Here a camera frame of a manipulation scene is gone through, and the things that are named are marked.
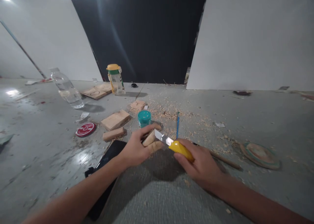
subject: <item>teal container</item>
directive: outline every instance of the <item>teal container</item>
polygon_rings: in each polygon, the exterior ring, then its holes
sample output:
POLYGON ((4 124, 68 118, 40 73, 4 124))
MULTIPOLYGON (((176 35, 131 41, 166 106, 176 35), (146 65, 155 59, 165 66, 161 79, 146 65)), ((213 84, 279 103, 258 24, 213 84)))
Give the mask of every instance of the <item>teal container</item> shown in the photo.
POLYGON ((137 119, 138 119, 138 123, 140 124, 140 127, 143 128, 150 124, 151 114, 149 111, 143 110, 138 113, 137 119))

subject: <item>round coaster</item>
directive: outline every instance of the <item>round coaster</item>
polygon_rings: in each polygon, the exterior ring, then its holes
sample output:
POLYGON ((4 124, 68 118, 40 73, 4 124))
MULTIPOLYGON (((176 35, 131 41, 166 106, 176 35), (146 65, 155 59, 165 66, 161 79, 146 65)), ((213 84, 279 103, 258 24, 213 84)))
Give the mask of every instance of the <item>round coaster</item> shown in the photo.
POLYGON ((255 143, 247 142, 241 144, 240 148, 244 155, 257 165, 274 170, 280 168, 279 159, 277 158, 274 152, 267 149, 266 147, 255 143))
POLYGON ((80 126, 75 134, 78 137, 84 137, 84 136, 88 136, 89 134, 92 134, 95 129, 96 129, 96 124, 92 122, 88 122, 80 126))

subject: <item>black backdrop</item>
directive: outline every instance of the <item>black backdrop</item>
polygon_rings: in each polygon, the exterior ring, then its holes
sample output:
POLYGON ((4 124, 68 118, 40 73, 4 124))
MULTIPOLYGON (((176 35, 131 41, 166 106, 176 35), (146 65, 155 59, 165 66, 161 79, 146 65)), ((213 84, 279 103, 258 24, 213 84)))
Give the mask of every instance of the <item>black backdrop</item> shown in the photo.
POLYGON ((100 72, 125 82, 182 84, 206 0, 72 0, 100 72))

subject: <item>smartphone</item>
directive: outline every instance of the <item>smartphone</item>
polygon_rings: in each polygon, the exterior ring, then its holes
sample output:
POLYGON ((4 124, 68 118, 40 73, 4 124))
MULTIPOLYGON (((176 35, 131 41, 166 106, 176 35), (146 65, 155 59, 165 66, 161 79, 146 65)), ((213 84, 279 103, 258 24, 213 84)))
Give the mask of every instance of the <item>smartphone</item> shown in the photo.
MULTIPOLYGON (((108 150, 105 152, 105 154, 101 157, 98 165, 96 168, 90 167, 85 172, 85 177, 88 177, 89 175, 95 173, 97 170, 102 168, 104 165, 106 165, 112 158, 116 157, 120 152, 124 149, 125 145, 127 143, 120 140, 115 140, 108 148, 108 150)), ((87 216, 93 220, 96 221, 102 211, 105 208, 105 205, 107 203, 107 200, 109 199, 109 195, 111 193, 111 190, 114 187, 114 184, 117 179, 115 179, 110 186, 105 190, 105 192, 100 196, 100 198, 97 200, 97 202, 94 204, 94 206, 91 208, 91 210, 88 212, 87 216)))

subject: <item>white wall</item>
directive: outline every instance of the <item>white wall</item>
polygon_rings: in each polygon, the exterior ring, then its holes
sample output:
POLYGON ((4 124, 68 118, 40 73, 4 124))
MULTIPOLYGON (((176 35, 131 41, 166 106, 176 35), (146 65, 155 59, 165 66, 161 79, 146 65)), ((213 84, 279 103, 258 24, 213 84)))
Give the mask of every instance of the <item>white wall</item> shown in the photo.
POLYGON ((0 76, 42 79, 32 62, 0 23, 0 76))
POLYGON ((187 89, 314 90, 314 0, 207 0, 187 89))
POLYGON ((71 0, 1 2, 0 19, 46 76, 58 67, 71 80, 102 81, 71 0))

